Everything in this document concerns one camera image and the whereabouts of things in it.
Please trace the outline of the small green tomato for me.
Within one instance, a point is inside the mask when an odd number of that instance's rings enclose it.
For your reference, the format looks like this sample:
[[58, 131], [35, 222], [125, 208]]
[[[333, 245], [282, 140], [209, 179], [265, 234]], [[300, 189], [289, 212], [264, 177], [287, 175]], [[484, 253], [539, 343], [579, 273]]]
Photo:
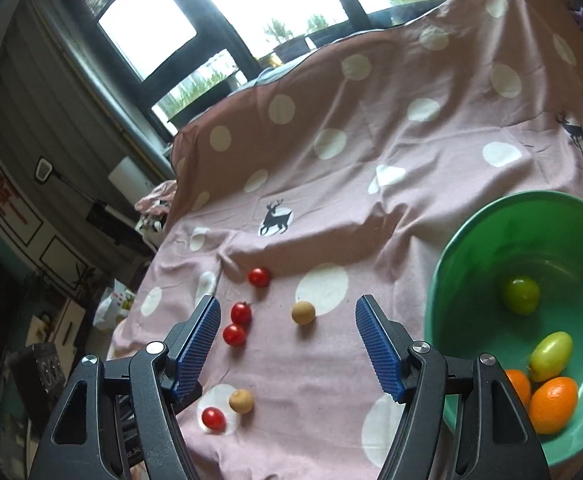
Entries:
[[569, 333], [554, 332], [542, 339], [528, 360], [528, 372], [533, 382], [546, 382], [566, 368], [573, 351]]

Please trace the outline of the brown longan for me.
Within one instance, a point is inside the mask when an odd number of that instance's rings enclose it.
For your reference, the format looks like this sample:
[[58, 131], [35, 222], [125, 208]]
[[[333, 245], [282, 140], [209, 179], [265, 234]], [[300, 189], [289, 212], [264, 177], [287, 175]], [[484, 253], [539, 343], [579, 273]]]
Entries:
[[255, 407], [255, 398], [247, 389], [236, 389], [229, 397], [229, 406], [240, 415], [250, 413]]
[[299, 326], [311, 324], [316, 318], [316, 310], [309, 301], [301, 300], [291, 308], [291, 318]]

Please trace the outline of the large green tomato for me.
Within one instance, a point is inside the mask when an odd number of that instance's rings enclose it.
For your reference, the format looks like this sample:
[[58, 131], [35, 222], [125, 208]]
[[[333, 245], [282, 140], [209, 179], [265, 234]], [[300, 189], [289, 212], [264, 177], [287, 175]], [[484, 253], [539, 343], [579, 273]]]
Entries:
[[526, 275], [508, 278], [501, 287], [501, 294], [505, 307], [521, 316], [534, 313], [541, 301], [540, 286]]

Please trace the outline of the red cherry tomato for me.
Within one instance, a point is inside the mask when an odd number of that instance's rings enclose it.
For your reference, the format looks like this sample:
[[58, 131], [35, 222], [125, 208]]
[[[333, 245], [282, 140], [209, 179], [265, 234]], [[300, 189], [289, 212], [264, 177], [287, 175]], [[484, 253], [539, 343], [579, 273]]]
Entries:
[[222, 337], [224, 342], [229, 346], [239, 347], [246, 342], [247, 332], [244, 326], [238, 324], [230, 324], [224, 327]]
[[231, 308], [231, 321], [235, 325], [248, 325], [252, 322], [252, 307], [245, 301], [233, 304]]
[[203, 425], [210, 431], [223, 432], [226, 430], [226, 415], [215, 406], [204, 408], [200, 415]]
[[271, 273], [267, 268], [258, 266], [248, 272], [249, 284], [257, 288], [266, 288], [271, 281]]

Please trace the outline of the orange kumquat left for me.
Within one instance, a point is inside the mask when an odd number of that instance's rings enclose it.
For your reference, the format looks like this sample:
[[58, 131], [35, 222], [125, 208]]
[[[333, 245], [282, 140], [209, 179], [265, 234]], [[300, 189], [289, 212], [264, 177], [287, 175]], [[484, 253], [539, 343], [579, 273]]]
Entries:
[[528, 376], [522, 370], [514, 370], [513, 368], [505, 370], [505, 374], [518, 394], [523, 406], [528, 408], [532, 396], [531, 382]]

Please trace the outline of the orange kumquat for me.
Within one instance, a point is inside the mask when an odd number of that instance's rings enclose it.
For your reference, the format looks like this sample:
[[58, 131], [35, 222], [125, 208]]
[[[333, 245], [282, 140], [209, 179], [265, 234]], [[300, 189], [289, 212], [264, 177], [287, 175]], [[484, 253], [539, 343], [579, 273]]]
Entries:
[[578, 404], [578, 384], [570, 377], [555, 377], [531, 396], [528, 415], [537, 434], [550, 436], [563, 430]]
[[505, 370], [505, 374], [518, 394], [523, 406], [528, 408], [532, 396], [531, 382], [528, 376], [522, 370], [514, 370], [513, 368]]

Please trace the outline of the orange kumquat right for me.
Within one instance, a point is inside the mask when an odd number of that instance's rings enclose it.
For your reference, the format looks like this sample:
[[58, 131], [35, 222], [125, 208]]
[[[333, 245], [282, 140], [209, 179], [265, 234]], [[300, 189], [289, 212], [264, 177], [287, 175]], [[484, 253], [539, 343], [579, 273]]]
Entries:
[[528, 415], [537, 434], [550, 436], [563, 430], [578, 404], [578, 384], [570, 377], [555, 377], [531, 396]]

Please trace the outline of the white paper bag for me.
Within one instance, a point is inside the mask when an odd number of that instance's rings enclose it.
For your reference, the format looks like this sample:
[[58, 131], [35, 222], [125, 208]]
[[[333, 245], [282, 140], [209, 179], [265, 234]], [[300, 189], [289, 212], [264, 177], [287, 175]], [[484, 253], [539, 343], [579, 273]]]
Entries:
[[108, 286], [95, 311], [93, 326], [102, 332], [110, 332], [124, 320], [134, 304], [135, 293], [118, 280]]

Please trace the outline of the green plastic bowl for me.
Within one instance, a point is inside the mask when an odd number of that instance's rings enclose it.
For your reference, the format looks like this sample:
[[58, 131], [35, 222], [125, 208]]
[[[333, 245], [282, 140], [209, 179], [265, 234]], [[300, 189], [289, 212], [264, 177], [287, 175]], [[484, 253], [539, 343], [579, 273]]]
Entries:
[[[541, 289], [529, 316], [511, 312], [502, 299], [503, 283], [517, 275]], [[425, 340], [447, 356], [489, 352], [503, 367], [524, 370], [534, 347], [560, 330], [573, 340], [565, 373], [578, 384], [579, 401], [566, 429], [542, 441], [553, 468], [583, 452], [583, 200], [534, 191], [485, 206], [444, 248], [431, 282]]]

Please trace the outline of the pink crumpled cloth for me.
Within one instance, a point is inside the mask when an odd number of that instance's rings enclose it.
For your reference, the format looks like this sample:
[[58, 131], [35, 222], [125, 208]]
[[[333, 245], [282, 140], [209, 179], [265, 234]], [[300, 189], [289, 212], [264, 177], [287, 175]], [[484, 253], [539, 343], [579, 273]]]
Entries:
[[138, 200], [134, 209], [142, 216], [163, 217], [169, 214], [176, 197], [178, 182], [176, 180], [167, 180], [151, 190], [146, 196]]

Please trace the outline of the white paper roll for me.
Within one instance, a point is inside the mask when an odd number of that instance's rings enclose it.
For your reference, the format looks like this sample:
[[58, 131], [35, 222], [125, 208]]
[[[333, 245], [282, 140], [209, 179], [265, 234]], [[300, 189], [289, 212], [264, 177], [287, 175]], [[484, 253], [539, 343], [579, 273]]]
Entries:
[[132, 206], [150, 194], [155, 187], [150, 178], [130, 157], [124, 157], [118, 162], [108, 175], [108, 180]]

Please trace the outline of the pink polka dot deer cloth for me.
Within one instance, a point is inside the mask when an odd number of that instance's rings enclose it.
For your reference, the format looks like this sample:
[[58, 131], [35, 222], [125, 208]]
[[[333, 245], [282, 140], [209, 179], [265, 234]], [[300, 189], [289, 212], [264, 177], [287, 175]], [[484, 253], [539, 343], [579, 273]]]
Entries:
[[[371, 479], [399, 411], [355, 302], [375, 296], [419, 336], [441, 252], [476, 211], [525, 191], [583, 200], [583, 33], [563, 0], [449, 0], [229, 96], [172, 160], [166, 236], [110, 353], [162, 338], [204, 295], [248, 301], [247, 341], [214, 343], [178, 418], [200, 477]], [[249, 284], [258, 266], [266, 288]], [[236, 389], [255, 398], [246, 415]], [[200, 420], [208, 406], [223, 432]]]

